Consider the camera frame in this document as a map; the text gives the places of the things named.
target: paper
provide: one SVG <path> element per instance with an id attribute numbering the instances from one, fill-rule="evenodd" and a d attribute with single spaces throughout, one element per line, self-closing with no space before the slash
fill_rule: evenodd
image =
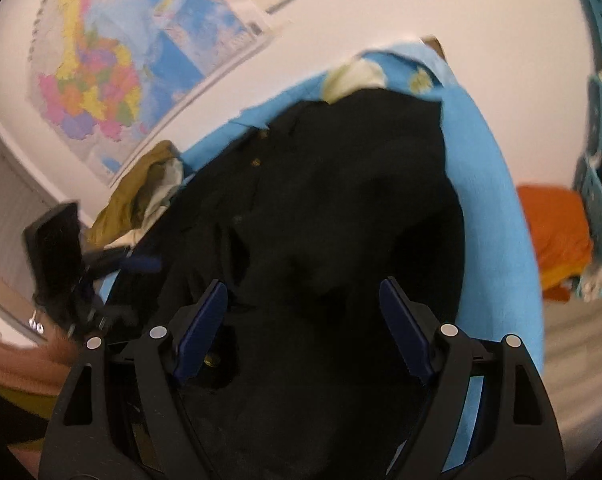
<path id="1" fill-rule="evenodd" d="M 30 100 L 111 184 L 185 105 L 269 38 L 249 0 L 42 0 Z"/>

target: blue fabric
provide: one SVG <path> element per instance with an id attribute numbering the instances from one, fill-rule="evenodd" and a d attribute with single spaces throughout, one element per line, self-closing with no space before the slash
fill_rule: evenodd
<path id="1" fill-rule="evenodd" d="M 449 66 L 422 44 L 396 45 L 363 57 L 383 68 L 388 88 L 411 93 L 409 81 L 425 68 L 435 87 L 423 99 L 443 103 L 447 174 L 465 220 L 465 276 L 457 325 L 472 337 L 499 341 L 508 333 L 523 339 L 537 368 L 543 366 L 541 289 L 532 243 L 513 182 L 497 143 L 472 98 Z M 301 99 L 319 100 L 325 74 L 308 79 L 197 142 L 181 156 L 192 171 L 201 169 L 247 127 L 265 128 Z M 446 269 L 441 269 L 444 276 Z M 446 469 L 463 462 L 481 395 L 480 378 L 470 382 L 462 420 Z"/>

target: olive green cloth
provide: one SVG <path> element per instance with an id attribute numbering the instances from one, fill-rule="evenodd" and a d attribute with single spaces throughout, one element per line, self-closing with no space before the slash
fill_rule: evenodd
<path id="1" fill-rule="evenodd" d="M 87 232 L 88 242 L 105 247 L 132 229 L 141 227 L 155 187 L 165 174 L 163 164 L 178 152 L 169 140 L 162 140 L 121 179 L 108 205 Z"/>

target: black garment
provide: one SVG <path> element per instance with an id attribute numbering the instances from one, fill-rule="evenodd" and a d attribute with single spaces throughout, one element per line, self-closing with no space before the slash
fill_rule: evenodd
<path id="1" fill-rule="evenodd" d="M 181 392 L 223 480 L 383 478 L 420 409 L 379 311 L 395 276 L 454 321 L 463 216 L 445 174 L 441 104 L 383 89 L 301 102 L 205 166 L 137 246 L 110 302 L 150 325 L 212 279 L 233 305 L 238 374 Z"/>

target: map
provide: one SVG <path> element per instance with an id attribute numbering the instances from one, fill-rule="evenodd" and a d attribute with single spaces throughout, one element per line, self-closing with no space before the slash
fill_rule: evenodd
<path id="1" fill-rule="evenodd" d="M 268 31 L 247 0 L 42 0 L 30 100 L 110 184 Z"/>

